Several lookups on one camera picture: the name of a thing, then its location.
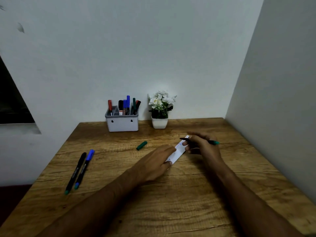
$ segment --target dark opening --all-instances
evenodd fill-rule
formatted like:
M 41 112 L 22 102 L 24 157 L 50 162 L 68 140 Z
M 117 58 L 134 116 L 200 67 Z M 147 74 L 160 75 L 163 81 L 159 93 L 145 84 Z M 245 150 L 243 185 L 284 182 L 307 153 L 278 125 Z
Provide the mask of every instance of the dark opening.
M 35 123 L 0 57 L 0 124 Z

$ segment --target white paper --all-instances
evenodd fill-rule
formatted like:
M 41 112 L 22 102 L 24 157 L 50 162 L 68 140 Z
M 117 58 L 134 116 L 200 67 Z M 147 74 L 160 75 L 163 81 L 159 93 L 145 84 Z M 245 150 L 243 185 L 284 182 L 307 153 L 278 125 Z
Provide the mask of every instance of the white paper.
M 171 161 L 172 162 L 172 164 L 174 164 L 176 161 L 177 161 L 177 159 L 179 159 L 179 157 L 184 153 L 184 151 L 185 151 L 185 147 L 186 146 L 184 146 L 184 145 L 182 145 L 182 143 L 184 142 L 184 140 L 181 140 L 180 142 L 179 142 L 179 144 L 178 145 L 176 145 L 176 151 L 175 152 L 173 152 L 169 157 L 168 157 L 168 159 L 166 160 L 166 161 Z

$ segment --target hand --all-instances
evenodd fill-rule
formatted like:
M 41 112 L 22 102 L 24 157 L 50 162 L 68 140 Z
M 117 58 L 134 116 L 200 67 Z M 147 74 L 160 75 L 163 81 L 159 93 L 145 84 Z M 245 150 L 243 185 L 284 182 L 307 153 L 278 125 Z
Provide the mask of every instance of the hand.
M 140 159 L 131 171 L 137 173 L 140 184 L 154 180 L 172 166 L 171 161 L 165 161 L 175 151 L 171 145 L 162 145 Z
M 183 142 L 182 145 L 188 145 L 185 150 L 189 154 L 202 155 L 206 168 L 217 172 L 219 168 L 225 166 L 218 145 L 211 145 L 208 140 L 217 141 L 214 135 L 200 132 L 188 132 L 190 143 Z

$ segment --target white pen holder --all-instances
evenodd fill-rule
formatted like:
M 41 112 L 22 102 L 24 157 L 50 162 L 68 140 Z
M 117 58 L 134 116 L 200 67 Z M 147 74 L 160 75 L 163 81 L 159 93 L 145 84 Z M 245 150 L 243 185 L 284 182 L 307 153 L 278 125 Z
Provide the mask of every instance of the white pen holder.
M 107 127 L 110 132 L 138 131 L 138 113 L 136 115 L 119 115 L 118 106 L 112 106 L 112 115 L 108 109 L 105 113 Z

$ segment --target marker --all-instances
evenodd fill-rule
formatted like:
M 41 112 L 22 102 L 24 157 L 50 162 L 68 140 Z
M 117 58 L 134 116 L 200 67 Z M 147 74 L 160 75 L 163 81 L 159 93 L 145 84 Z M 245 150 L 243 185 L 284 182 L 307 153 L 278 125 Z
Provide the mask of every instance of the marker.
M 118 101 L 118 115 L 119 116 L 123 115 L 123 101 L 122 100 Z
M 86 158 L 86 156 L 87 156 L 87 154 L 85 152 L 83 152 L 81 157 L 80 157 L 80 159 L 79 159 L 79 161 L 78 161 L 77 167 L 76 167 L 74 173 L 72 174 L 72 177 L 70 178 L 69 183 L 68 183 L 68 185 L 66 187 L 65 195 L 68 195 L 69 191 L 71 191 L 71 188 L 72 188 L 72 186 L 73 186 L 73 184 L 74 184 L 74 182 L 76 180 L 77 174 L 78 174 L 78 172 L 79 172 L 79 170 L 80 170 L 80 168 L 82 166 L 82 163 L 84 162 L 84 159 Z
M 92 159 L 93 154 L 94 154 L 94 150 L 90 150 L 90 152 L 88 154 L 88 157 L 87 157 L 87 159 L 86 159 L 86 161 L 85 161 L 85 163 L 84 163 L 84 165 L 82 167 L 82 170 L 81 170 L 81 172 L 80 172 L 80 174 L 78 176 L 77 182 L 75 184 L 75 190 L 78 189 L 78 187 L 79 187 L 79 185 L 80 185 L 80 183 L 81 183 L 81 181 L 83 179 L 83 175 L 86 172 L 88 164 L 89 164 L 90 160 Z
M 113 115 L 112 114 L 112 101 L 108 100 L 107 103 L 109 104 L 109 111 L 110 111 L 111 115 Z
M 147 144 L 147 141 L 144 141 L 143 143 L 141 143 L 139 146 L 136 147 L 136 150 L 140 150 L 140 149 L 143 148 L 146 144 Z
M 131 108 L 131 115 L 134 115 L 134 107 Z
M 130 96 L 127 96 L 126 97 L 126 100 L 127 100 L 127 108 L 126 108 L 126 111 L 127 111 L 127 114 L 129 115 L 130 114 Z
M 123 100 L 123 115 L 127 115 L 126 107 L 127 107 L 127 100 Z
M 191 142 L 189 138 L 180 138 L 180 139 L 181 139 L 181 140 L 188 141 L 188 142 Z M 210 143 L 211 145 L 218 145 L 218 144 L 219 144 L 218 141 L 211 141 L 211 140 L 208 140 L 207 142 Z
M 133 98 L 134 115 L 136 115 L 136 99 Z
M 137 111 L 138 111 L 138 108 L 139 108 L 139 105 L 140 105 L 141 101 L 137 101 L 137 104 L 136 104 L 136 114 L 137 114 Z

